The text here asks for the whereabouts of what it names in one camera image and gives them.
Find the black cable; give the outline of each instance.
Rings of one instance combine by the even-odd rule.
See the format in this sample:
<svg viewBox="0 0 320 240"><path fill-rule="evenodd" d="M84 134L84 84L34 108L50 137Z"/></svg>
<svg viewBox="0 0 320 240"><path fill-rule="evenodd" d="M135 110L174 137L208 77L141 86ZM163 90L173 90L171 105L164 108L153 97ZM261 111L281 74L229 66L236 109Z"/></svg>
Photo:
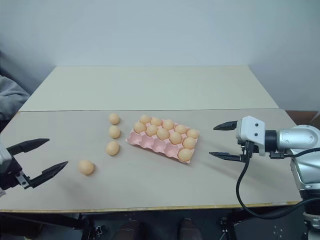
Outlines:
<svg viewBox="0 0 320 240"><path fill-rule="evenodd" d="M239 203L241 204L241 206L248 212L250 213L251 215L255 216L256 218L259 218L259 219L266 219L266 220L271 220L271 219L278 219L278 218L282 218L288 214L290 214L291 212L293 212L294 210L296 210L297 208L305 205L305 204L308 204L308 203L311 203L311 202L314 202L314 201L320 201L320 197L314 197L314 198L309 198L309 199L306 199L306 200L303 200L299 203L297 203L296 205L293 205L293 206L290 206L288 207L287 209L285 209L283 212L280 212L279 214L277 215L271 215L271 216L265 216L265 215L261 215L261 214L257 214L255 213L254 211L250 210L244 203L243 201L241 200L241 197L240 197L240 194L239 194L239 187L240 187L240 183L241 183L241 180L242 178L244 177L247 169L249 167L249 159L247 160L247 162L245 163L244 165L244 168L238 178L238 181L236 182L236 187L235 187L235 193L236 193L236 198L238 199Z"/></svg>
<svg viewBox="0 0 320 240"><path fill-rule="evenodd" d="M301 151L297 154L285 154L284 157L285 158L298 158L302 155L313 153L313 152L320 152L320 147L310 148L308 150Z"/></svg>

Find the egg tray cup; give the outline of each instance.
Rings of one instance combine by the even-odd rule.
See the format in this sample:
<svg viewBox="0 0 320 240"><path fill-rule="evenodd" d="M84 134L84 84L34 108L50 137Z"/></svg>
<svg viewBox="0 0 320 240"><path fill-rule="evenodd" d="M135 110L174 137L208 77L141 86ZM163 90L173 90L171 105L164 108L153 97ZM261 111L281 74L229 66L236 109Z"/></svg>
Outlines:
<svg viewBox="0 0 320 240"><path fill-rule="evenodd" d="M178 123L174 123L173 129L169 130L169 134L174 132L175 127L179 125ZM130 143L131 145L137 145L144 149L151 149L155 153L162 153L165 154L169 158L177 159L181 163L189 164L191 159L189 161L180 161L178 158L178 153L181 149L184 149L184 146L182 143L184 140L188 137L187 134L181 134L182 141L179 144L172 144L169 138L165 140L160 140L157 136L157 134L153 136L148 136L145 131L141 133L136 133L135 130L132 129L130 132L128 138L125 140L126 142ZM194 154L195 149L191 149L192 155Z"/></svg>

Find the person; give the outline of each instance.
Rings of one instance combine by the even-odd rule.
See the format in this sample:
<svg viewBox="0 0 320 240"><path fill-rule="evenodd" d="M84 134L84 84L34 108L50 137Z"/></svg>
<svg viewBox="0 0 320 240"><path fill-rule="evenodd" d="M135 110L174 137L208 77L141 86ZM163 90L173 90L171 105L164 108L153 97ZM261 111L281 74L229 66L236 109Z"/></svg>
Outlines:
<svg viewBox="0 0 320 240"><path fill-rule="evenodd" d="M16 82L0 75L0 132L29 96Z"/></svg>
<svg viewBox="0 0 320 240"><path fill-rule="evenodd" d="M143 223L132 220L123 224L113 235L112 240L147 240L147 232ZM178 240L203 240L201 232L190 218L180 224Z"/></svg>

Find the metal stand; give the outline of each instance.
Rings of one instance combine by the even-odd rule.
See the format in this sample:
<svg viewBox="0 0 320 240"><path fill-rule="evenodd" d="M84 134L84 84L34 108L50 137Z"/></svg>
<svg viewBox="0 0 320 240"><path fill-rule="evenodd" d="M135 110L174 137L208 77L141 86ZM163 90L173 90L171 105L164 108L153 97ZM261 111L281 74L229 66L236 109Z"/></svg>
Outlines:
<svg viewBox="0 0 320 240"><path fill-rule="evenodd" d="M272 206L272 207L256 207L254 211L257 214L268 214L274 211L282 210L287 206ZM219 225L221 231L225 233L227 240L237 240L237 234L235 230L235 224L254 218L250 213L245 210L237 211L233 209L233 212L221 218Z"/></svg>
<svg viewBox="0 0 320 240"><path fill-rule="evenodd" d="M94 227L91 219L86 218L81 240L95 240L107 231L105 226Z"/></svg>

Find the white wall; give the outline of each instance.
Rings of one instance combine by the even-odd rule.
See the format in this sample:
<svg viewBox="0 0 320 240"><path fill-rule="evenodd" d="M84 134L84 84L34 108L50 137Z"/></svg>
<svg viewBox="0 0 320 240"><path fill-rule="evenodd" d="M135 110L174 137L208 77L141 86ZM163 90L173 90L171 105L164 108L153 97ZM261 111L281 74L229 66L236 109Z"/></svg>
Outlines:
<svg viewBox="0 0 320 240"><path fill-rule="evenodd" d="M320 110L319 0L1 0L0 41L29 92L58 65L249 64L281 108Z"/></svg>

